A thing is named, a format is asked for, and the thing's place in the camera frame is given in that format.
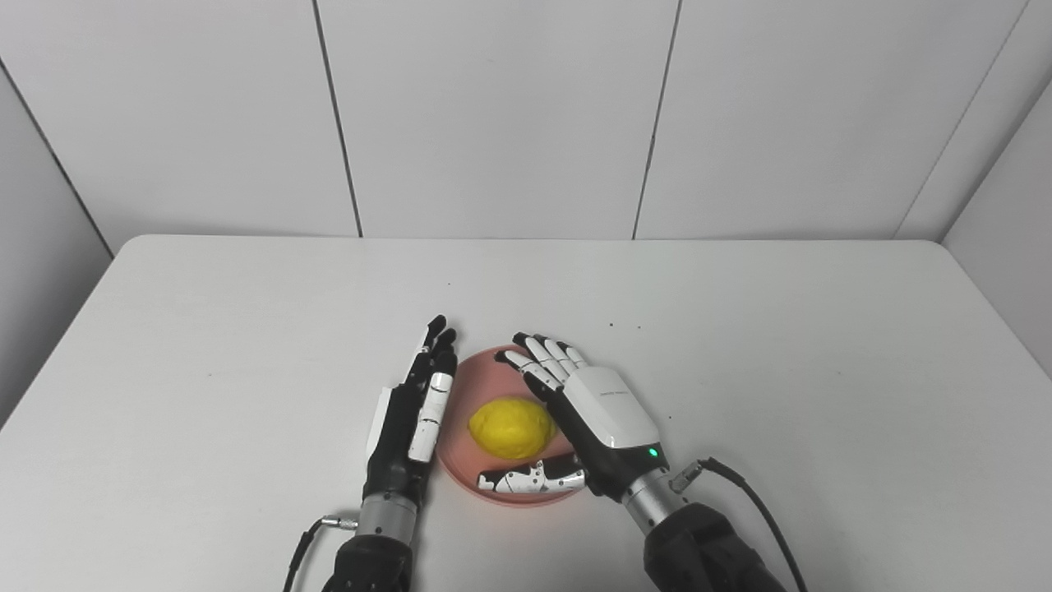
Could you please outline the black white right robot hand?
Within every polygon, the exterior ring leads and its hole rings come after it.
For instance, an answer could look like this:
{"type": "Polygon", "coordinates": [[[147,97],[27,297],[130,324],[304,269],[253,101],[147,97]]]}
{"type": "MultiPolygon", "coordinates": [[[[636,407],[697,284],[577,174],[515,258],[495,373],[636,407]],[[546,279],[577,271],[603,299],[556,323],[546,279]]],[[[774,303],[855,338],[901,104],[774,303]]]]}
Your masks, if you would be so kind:
{"type": "Polygon", "coordinates": [[[497,351],[495,361],[522,375],[572,450],[483,471],[478,488],[526,495],[589,488],[623,502],[639,491],[636,481],[668,471],[658,426],[618,371],[593,366],[567,342],[523,332],[512,340],[515,349],[497,351]]]}

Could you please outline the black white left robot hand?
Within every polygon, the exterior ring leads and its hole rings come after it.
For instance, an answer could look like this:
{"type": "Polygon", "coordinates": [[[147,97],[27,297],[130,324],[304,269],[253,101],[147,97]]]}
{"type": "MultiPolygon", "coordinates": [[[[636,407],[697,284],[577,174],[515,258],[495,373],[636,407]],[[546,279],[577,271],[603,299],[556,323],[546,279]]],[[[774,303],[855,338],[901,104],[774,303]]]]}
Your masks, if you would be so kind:
{"type": "Polygon", "coordinates": [[[456,340],[457,331],[444,315],[436,315],[426,326],[405,379],[394,386],[386,404],[378,442],[366,465],[364,499],[390,494],[417,507],[423,505],[431,462],[411,460],[409,449],[431,377],[436,373],[454,375],[456,340]]]}

